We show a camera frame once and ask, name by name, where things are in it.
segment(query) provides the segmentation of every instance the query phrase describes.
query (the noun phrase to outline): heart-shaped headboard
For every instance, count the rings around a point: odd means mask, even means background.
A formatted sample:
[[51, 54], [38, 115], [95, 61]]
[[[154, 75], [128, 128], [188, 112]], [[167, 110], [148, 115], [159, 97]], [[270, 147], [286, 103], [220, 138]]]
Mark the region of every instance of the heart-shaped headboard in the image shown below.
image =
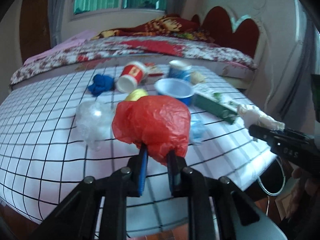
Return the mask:
[[[199, 16], [195, 15], [192, 20], [199, 22]], [[202, 28], [210, 32], [216, 44], [237, 49], [254, 58], [260, 36], [255, 21], [248, 18], [243, 20], [235, 32], [232, 26], [229, 14], [220, 6], [212, 8], [202, 24]]]

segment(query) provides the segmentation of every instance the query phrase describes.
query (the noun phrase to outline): white gripped tissue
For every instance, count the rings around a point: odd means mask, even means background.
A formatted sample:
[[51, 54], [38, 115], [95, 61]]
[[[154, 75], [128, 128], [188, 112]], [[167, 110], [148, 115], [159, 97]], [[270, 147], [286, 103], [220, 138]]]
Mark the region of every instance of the white gripped tissue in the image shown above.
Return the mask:
[[256, 106], [238, 105], [238, 115], [243, 119], [244, 126], [248, 129], [250, 125], [255, 124], [270, 130], [283, 131], [285, 124], [278, 122], [271, 116], [266, 115]]

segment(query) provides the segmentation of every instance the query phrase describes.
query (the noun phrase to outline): white wall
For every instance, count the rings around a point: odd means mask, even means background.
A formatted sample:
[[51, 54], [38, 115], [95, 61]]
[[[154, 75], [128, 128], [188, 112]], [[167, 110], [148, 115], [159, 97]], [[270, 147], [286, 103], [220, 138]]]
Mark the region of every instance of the white wall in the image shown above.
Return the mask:
[[20, 52], [20, 10], [22, 0], [15, 0], [0, 22], [0, 103], [9, 94], [12, 74], [22, 67]]
[[[266, 3], [265, 10], [259, 14], [259, 10], [255, 8], [261, 8], [264, 3]], [[248, 97], [262, 108], [270, 91], [271, 66], [274, 67], [276, 87], [296, 42], [295, 2], [294, 0], [187, 0], [182, 16], [191, 18], [196, 13], [203, 21], [209, 10], [215, 6], [228, 6], [236, 17], [240, 18], [248, 14], [258, 18], [264, 24], [269, 39], [269, 48], [265, 49], [259, 72], [252, 89], [248, 92]], [[302, 28], [299, 30], [298, 37], [303, 40], [304, 30]], [[272, 112], [285, 92], [285, 87], [292, 78], [300, 54], [301, 46], [299, 45], [290, 60], [283, 82], [269, 103], [268, 113]]]
[[66, 0], [63, 9], [61, 38], [62, 41], [84, 31], [87, 29], [102, 32], [104, 30], [114, 28], [129, 28], [146, 23], [157, 17], [163, 16], [161, 12], [150, 12], [143, 10], [136, 10], [131, 12], [119, 11], [109, 12], [103, 14], [95, 14], [80, 19], [70, 20], [72, 8], [70, 6], [71, 0]]

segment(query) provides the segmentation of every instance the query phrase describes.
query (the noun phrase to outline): screw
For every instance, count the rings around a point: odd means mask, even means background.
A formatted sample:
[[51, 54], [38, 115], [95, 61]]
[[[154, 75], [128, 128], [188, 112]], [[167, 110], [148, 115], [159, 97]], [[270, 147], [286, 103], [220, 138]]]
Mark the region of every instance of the screw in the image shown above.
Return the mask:
[[121, 169], [121, 172], [122, 172], [123, 174], [129, 174], [129, 173], [131, 172], [131, 170], [130, 170], [129, 167], [123, 167], [123, 168]]
[[230, 183], [230, 179], [226, 176], [221, 177], [220, 182], [222, 182], [223, 184], [229, 184]]
[[83, 179], [84, 183], [86, 184], [91, 184], [94, 181], [94, 177], [92, 176], [87, 176]]
[[189, 168], [189, 167], [184, 167], [184, 168], [183, 168], [183, 171], [184, 171], [185, 173], [189, 173], [189, 174], [191, 174], [191, 173], [193, 172], [192, 169]]

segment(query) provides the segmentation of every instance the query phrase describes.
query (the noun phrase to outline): bowl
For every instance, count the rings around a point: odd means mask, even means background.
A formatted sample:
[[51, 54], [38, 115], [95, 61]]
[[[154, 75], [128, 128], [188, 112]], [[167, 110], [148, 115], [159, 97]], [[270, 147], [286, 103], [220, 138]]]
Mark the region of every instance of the bowl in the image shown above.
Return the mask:
[[155, 89], [158, 95], [173, 97], [187, 106], [191, 104], [191, 98], [195, 93], [189, 82], [177, 78], [160, 79], [155, 83]]

